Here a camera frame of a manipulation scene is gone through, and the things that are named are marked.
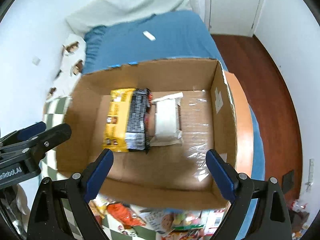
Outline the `red white strip packet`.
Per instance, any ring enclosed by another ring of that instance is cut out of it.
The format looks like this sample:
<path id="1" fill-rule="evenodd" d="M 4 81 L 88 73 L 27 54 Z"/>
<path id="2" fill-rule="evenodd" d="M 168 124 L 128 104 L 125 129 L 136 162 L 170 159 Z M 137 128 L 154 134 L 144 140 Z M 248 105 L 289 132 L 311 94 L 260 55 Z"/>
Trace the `red white strip packet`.
<path id="1" fill-rule="evenodd" d="M 225 214 L 225 209 L 208 211 L 207 221 L 204 227 L 205 235 L 213 235 L 220 226 Z"/>

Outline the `orange panda snack bag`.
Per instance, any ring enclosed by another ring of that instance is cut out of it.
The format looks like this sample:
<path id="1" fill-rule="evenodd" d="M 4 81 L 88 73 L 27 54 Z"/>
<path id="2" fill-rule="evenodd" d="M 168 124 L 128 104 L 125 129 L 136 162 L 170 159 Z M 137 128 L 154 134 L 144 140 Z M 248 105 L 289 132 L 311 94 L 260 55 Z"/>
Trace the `orange panda snack bag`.
<path id="1" fill-rule="evenodd" d="M 203 230 L 173 231 L 161 237 L 164 240 L 203 240 Z"/>

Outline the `orange chip bag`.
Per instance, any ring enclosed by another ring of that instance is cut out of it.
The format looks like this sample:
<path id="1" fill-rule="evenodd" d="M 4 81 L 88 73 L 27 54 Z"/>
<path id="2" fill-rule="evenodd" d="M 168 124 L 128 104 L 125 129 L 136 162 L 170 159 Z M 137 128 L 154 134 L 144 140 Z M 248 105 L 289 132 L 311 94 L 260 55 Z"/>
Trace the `orange chip bag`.
<path id="1" fill-rule="evenodd" d="M 121 204 L 109 204 L 106 207 L 108 214 L 123 225 L 127 226 L 145 226 L 146 223 L 129 207 Z"/>

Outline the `small cartoon face packet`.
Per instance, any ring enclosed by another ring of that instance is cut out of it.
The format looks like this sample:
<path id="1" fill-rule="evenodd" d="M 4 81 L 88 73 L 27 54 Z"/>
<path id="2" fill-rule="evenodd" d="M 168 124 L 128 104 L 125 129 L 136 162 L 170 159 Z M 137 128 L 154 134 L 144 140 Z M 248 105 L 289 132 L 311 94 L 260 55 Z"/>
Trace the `small cartoon face packet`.
<path id="1" fill-rule="evenodd" d="M 130 237 L 137 237 L 138 236 L 136 230 L 131 226 L 119 225 L 118 231 L 120 233 L 127 235 L 127 236 L 130 236 Z"/>

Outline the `yellow black snack bag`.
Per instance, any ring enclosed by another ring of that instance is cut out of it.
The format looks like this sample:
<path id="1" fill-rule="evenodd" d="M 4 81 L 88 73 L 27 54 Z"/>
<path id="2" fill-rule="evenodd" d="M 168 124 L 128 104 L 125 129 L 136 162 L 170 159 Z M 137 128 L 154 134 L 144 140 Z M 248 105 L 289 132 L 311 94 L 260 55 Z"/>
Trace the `yellow black snack bag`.
<path id="1" fill-rule="evenodd" d="M 147 153 L 150 149 L 151 91 L 120 88 L 112 90 L 110 96 L 102 147 L 113 152 Z"/>

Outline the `white cookie packet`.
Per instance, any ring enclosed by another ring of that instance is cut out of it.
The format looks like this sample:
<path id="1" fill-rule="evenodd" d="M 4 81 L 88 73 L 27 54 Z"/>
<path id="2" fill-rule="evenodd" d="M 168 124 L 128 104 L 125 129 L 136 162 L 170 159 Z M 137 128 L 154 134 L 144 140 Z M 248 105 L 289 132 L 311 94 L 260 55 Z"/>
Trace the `white cookie packet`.
<path id="1" fill-rule="evenodd" d="M 171 233 L 174 228 L 172 226 L 174 221 L 174 214 L 168 211 L 149 211 L 141 212 L 140 218 L 146 222 L 152 230 L 156 231 L 162 236 Z"/>

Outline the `white wafer packet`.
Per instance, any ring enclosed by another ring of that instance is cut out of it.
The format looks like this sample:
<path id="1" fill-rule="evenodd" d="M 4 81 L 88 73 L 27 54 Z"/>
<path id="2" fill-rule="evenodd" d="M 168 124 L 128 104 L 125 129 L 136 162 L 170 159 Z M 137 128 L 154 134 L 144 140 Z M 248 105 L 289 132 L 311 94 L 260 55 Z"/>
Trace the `white wafer packet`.
<path id="1" fill-rule="evenodd" d="M 154 135 L 150 146 L 170 146 L 182 143 L 181 99 L 183 93 L 165 95 L 152 100 L 155 106 Z"/>

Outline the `colourful candy ball bag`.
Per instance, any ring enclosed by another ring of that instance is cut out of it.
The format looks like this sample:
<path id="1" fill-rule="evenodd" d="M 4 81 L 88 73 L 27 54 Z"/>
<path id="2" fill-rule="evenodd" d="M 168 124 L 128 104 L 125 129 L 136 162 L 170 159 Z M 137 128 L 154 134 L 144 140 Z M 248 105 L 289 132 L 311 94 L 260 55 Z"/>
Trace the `colourful candy ball bag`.
<path id="1" fill-rule="evenodd" d="M 184 211 L 174 213 L 172 228 L 178 231 L 201 229 L 204 227 L 201 215 L 201 211 Z"/>

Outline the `green white checkered blanket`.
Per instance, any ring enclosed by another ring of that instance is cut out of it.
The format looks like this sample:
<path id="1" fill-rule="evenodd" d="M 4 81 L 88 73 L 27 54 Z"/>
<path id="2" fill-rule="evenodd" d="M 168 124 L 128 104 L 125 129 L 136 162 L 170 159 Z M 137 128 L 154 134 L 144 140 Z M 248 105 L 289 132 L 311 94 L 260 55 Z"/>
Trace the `green white checkered blanket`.
<path id="1" fill-rule="evenodd" d="M 117 152 L 104 146 L 104 130 L 111 97 L 93 96 L 83 100 L 65 97 L 45 107 L 48 128 L 66 124 L 71 137 L 47 154 L 40 194 L 65 198 L 84 239 L 103 239 L 89 209 L 98 194 L 147 209 L 208 210 L 226 207 L 227 200 L 217 178 L 206 167 L 206 153 L 212 140 L 212 107 L 209 99 L 192 111 L 182 106 L 183 143 L 153 147 L 149 152 Z"/>

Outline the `floor socket plate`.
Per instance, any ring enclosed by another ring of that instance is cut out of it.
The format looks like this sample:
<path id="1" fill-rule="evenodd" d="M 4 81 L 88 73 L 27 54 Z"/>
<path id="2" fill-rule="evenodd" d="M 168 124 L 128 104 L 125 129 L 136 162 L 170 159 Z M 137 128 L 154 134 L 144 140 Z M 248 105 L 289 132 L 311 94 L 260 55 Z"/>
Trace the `floor socket plate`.
<path id="1" fill-rule="evenodd" d="M 281 188 L 283 194 L 288 193 L 295 185 L 295 171 L 291 170 L 282 176 Z"/>

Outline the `bear print pillow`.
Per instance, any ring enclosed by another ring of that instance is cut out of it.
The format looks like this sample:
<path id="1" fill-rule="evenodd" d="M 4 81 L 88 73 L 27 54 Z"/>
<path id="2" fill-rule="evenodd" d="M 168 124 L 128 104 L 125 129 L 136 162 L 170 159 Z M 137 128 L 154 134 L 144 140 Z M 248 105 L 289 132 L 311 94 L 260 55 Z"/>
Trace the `bear print pillow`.
<path id="1" fill-rule="evenodd" d="M 81 36 L 69 34 L 63 44 L 60 69 L 49 89 L 46 101 L 68 96 L 80 80 L 86 61 L 86 42 Z"/>

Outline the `blue bed sheet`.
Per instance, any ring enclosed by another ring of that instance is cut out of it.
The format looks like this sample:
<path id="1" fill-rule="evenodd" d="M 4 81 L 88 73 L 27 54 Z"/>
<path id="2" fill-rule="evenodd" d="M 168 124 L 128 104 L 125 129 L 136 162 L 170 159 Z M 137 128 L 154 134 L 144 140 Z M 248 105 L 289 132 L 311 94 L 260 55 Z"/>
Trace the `blue bed sheet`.
<path id="1" fill-rule="evenodd" d="M 200 17 L 168 12 L 142 20 L 98 26 L 85 36 L 87 60 L 74 97 L 87 117 L 76 137 L 80 163 L 103 149 L 111 91 L 148 88 L 154 96 L 182 92 L 181 144 L 149 153 L 115 152 L 102 192 L 144 207 L 178 210 L 227 205 L 205 163 L 210 149 L 237 171 L 251 174 L 254 125 L 239 81 L 231 74 Z"/>

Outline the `white door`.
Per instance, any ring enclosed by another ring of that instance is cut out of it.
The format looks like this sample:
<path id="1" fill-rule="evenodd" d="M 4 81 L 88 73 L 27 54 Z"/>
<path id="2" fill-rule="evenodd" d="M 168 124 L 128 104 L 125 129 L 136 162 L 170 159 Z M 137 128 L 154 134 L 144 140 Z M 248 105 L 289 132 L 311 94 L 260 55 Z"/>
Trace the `white door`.
<path id="1" fill-rule="evenodd" d="M 253 36 L 264 0 L 205 0 L 211 34 Z"/>

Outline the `wall switch plate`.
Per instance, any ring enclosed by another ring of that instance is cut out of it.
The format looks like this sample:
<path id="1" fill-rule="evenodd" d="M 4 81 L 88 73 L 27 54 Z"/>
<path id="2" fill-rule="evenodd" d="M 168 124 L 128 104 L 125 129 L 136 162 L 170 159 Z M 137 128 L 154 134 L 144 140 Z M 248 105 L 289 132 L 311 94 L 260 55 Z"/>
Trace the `wall switch plate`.
<path id="1" fill-rule="evenodd" d="M 34 65 L 36 65 L 36 66 L 38 66 L 39 65 L 39 63 L 40 63 L 40 59 L 38 58 L 38 57 L 33 57 L 33 59 L 32 59 L 32 63 L 34 64 Z"/>

